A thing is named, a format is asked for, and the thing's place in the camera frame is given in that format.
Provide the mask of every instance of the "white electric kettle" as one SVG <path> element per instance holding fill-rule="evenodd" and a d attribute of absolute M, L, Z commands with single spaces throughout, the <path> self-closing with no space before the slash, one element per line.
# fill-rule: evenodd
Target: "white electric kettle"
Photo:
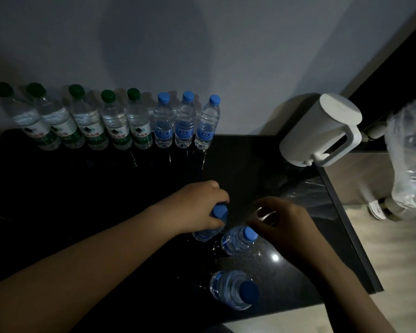
<path fill-rule="evenodd" d="M 361 142 L 357 124 L 362 114 L 348 99 L 326 93 L 308 110 L 280 142 L 279 150 L 289 163 L 328 166 Z M 344 135 L 346 142 L 331 154 L 324 153 Z"/>

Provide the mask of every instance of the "blue bottle cap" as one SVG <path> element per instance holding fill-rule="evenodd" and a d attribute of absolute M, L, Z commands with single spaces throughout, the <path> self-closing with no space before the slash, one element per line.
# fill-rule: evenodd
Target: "blue bottle cap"
<path fill-rule="evenodd" d="M 256 234 L 256 232 L 251 229 L 249 226 L 245 227 L 244 229 L 244 237 L 249 240 L 249 241 L 255 241 L 256 238 L 258 237 L 258 235 Z"/>
<path fill-rule="evenodd" d="M 239 286 L 239 296 L 247 304 L 256 305 L 259 300 L 259 289 L 252 281 L 244 281 Z"/>
<path fill-rule="evenodd" d="M 166 92 L 159 93 L 159 95 L 157 96 L 157 98 L 164 105 L 166 105 L 166 104 L 169 103 L 169 95 Z"/>
<path fill-rule="evenodd" d="M 218 95 L 211 95 L 209 97 L 209 102 L 211 103 L 211 105 L 219 105 L 220 104 L 220 97 Z"/>
<path fill-rule="evenodd" d="M 228 208 L 226 205 L 220 204 L 215 205 L 211 211 L 211 216 L 215 218 L 219 218 L 221 220 L 227 218 L 228 215 Z"/>
<path fill-rule="evenodd" d="M 188 103 L 192 103 L 194 100 L 194 93 L 191 91 L 185 91 L 183 93 L 183 100 L 185 100 Z"/>

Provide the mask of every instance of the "kettle handle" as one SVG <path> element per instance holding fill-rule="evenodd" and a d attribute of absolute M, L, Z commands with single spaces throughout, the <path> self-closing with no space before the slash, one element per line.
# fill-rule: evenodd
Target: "kettle handle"
<path fill-rule="evenodd" d="M 323 167 L 331 165 L 361 143 L 362 135 L 356 126 L 345 125 L 343 127 L 343 131 L 347 135 L 347 140 L 337 150 L 328 156 L 319 152 L 311 155 L 313 161 L 317 166 Z"/>

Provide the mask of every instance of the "water bottle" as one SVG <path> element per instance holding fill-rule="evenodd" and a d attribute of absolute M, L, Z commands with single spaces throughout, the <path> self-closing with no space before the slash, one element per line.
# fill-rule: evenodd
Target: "water bottle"
<path fill-rule="evenodd" d="M 209 102 L 203 107 L 200 114 L 200 123 L 197 128 L 194 144 L 201 150 L 208 149 L 220 119 L 220 97 L 211 95 Z"/>
<path fill-rule="evenodd" d="M 77 123 L 59 100 L 51 98 L 39 83 L 30 83 L 26 91 L 35 98 L 35 106 L 42 119 L 51 126 L 66 147 L 76 149 L 85 144 L 85 137 Z"/>
<path fill-rule="evenodd" d="M 88 146 L 94 151 L 104 150 L 110 141 L 106 136 L 98 109 L 85 95 L 85 90 L 81 85 L 71 85 L 69 92 L 72 96 L 71 113 L 85 136 Z"/>
<path fill-rule="evenodd" d="M 101 99 L 105 102 L 101 117 L 110 133 L 114 147 L 121 151 L 127 150 L 133 145 L 133 139 L 129 132 L 125 110 L 116 103 L 116 94 L 111 90 L 103 90 Z"/>
<path fill-rule="evenodd" d="M 40 117 L 37 109 L 27 102 L 16 99 L 14 89 L 5 82 L 0 82 L 0 105 L 41 150 L 53 151 L 61 145 L 60 139 Z"/>
<path fill-rule="evenodd" d="M 256 240 L 257 234 L 249 226 L 237 226 L 230 229 L 220 240 L 222 250 L 233 256 L 236 253 L 247 251 Z"/>
<path fill-rule="evenodd" d="M 153 145 L 151 134 L 150 114 L 140 100 L 140 91 L 131 88 L 127 91 L 129 104 L 126 108 L 129 127 L 134 136 L 134 145 L 141 150 L 146 150 Z"/>
<path fill-rule="evenodd" d="M 219 218 L 225 224 L 227 222 L 227 216 L 228 216 L 227 206 L 223 204 L 215 205 L 214 208 L 211 210 L 210 216 Z M 219 232 L 221 232 L 224 226 L 225 225 L 217 229 L 206 229 L 206 230 L 196 231 L 193 233 L 193 236 L 196 240 L 200 242 L 206 242 L 210 240 L 211 238 L 213 238 L 215 235 L 217 235 Z"/>
<path fill-rule="evenodd" d="M 171 146 L 175 118 L 174 110 L 169 102 L 169 95 L 166 92 L 159 93 L 157 106 L 154 109 L 154 119 L 156 121 L 154 135 L 157 146 L 161 148 Z"/>
<path fill-rule="evenodd" d="M 174 142 L 180 148 L 188 148 L 193 141 L 193 127 L 196 119 L 196 108 L 193 100 L 193 92 L 184 92 L 182 102 L 177 109 L 176 138 Z"/>
<path fill-rule="evenodd" d="M 237 310 L 256 305 L 259 289 L 253 280 L 242 271 L 219 271 L 209 282 L 211 294 L 229 307 Z"/>

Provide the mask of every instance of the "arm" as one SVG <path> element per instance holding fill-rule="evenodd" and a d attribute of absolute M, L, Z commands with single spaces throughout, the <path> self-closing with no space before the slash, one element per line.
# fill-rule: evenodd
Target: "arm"
<path fill-rule="evenodd" d="M 249 225 L 314 283 L 335 332 L 394 333 L 356 275 L 340 260 L 303 207 L 277 197 L 256 202 L 262 213 Z"/>
<path fill-rule="evenodd" d="M 67 332 L 97 302 L 175 235 L 215 229 L 209 217 L 228 194 L 194 183 L 137 216 L 0 282 L 0 332 Z"/>

